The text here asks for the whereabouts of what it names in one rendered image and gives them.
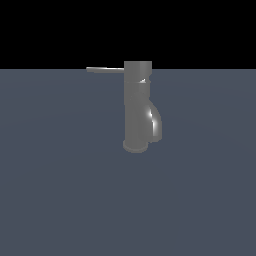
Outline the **grey metal faucet body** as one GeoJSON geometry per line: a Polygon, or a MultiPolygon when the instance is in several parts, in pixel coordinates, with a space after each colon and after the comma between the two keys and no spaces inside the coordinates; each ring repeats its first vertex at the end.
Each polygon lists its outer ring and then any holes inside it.
{"type": "Polygon", "coordinates": [[[162,120],[150,100],[150,81],[124,82],[125,139],[123,148],[143,153],[149,143],[162,139],[162,120]]]}

